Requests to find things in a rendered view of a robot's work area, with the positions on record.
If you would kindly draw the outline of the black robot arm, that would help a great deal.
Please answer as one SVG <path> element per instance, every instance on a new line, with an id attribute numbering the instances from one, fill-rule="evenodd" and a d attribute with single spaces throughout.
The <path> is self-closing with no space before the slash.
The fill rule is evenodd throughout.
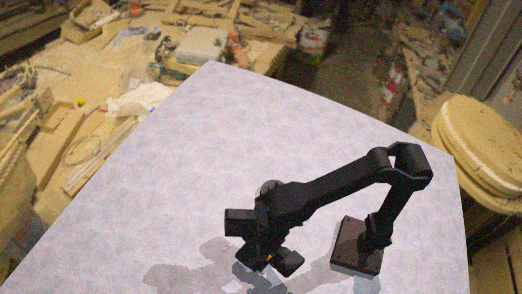
<path id="1" fill-rule="evenodd" d="M 395 168 L 389 156 L 395 157 Z M 388 195 L 380 209 L 364 219 L 366 230 L 357 240 L 359 253 L 376 255 L 377 249 L 392 244 L 393 222 L 412 193 L 429 185 L 434 176 L 430 167 L 418 144 L 397 141 L 389 147 L 372 148 L 365 156 L 310 182 L 275 186 L 254 199 L 253 210 L 226 208 L 225 236 L 248 238 L 235 257 L 254 272 L 262 272 L 272 251 L 257 241 L 257 234 L 279 242 L 320 207 L 375 183 L 387 183 L 392 186 Z"/>

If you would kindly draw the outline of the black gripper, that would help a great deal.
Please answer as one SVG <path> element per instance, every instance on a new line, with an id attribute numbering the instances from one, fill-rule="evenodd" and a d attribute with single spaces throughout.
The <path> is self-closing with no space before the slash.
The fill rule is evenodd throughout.
<path id="1" fill-rule="evenodd" d="M 256 239 L 259 243 L 265 244 L 271 249 L 272 258 L 268 262 L 285 278 L 290 277 L 305 262 L 305 259 L 296 250 L 291 252 L 287 247 L 281 246 L 286 241 L 285 238 L 279 242 L 272 242 L 265 239 L 262 234 L 257 234 Z"/>

